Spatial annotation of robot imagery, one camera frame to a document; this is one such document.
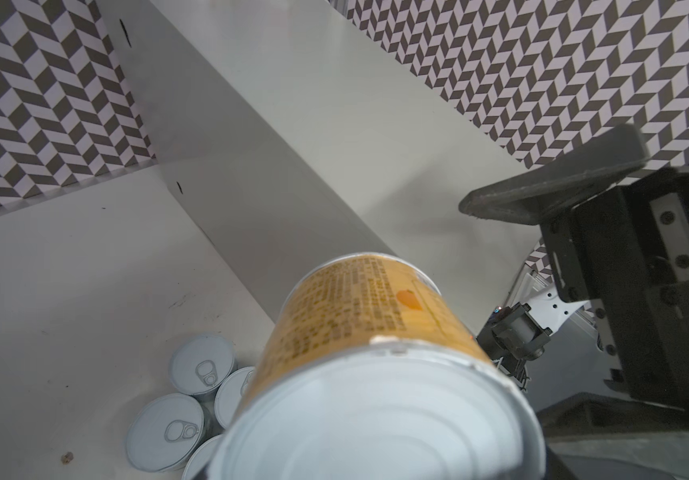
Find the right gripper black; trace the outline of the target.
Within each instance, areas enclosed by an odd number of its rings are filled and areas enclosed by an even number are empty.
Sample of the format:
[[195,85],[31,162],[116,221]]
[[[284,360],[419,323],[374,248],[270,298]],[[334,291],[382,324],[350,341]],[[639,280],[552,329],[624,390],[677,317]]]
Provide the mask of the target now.
[[602,193],[649,158],[640,129],[618,125],[459,211],[542,224],[560,298],[592,304],[606,388],[689,412],[689,164]]

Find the orange label can front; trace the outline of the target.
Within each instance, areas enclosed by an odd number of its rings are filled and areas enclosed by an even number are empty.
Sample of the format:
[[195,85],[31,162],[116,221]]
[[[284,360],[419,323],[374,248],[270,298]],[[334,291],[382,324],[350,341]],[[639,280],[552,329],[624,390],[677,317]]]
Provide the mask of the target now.
[[282,306],[208,479],[540,479],[543,430],[437,286],[338,258]]

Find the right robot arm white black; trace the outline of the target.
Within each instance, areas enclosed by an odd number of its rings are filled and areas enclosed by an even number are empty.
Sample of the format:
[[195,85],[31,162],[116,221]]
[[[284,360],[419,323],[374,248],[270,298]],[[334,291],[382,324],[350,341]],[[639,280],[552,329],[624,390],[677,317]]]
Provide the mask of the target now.
[[689,479],[689,165],[626,184],[649,158],[623,124],[459,205],[542,232],[553,285],[496,310],[478,335],[518,386],[576,311],[594,311],[608,393],[540,411],[550,479],[612,478],[625,464]]

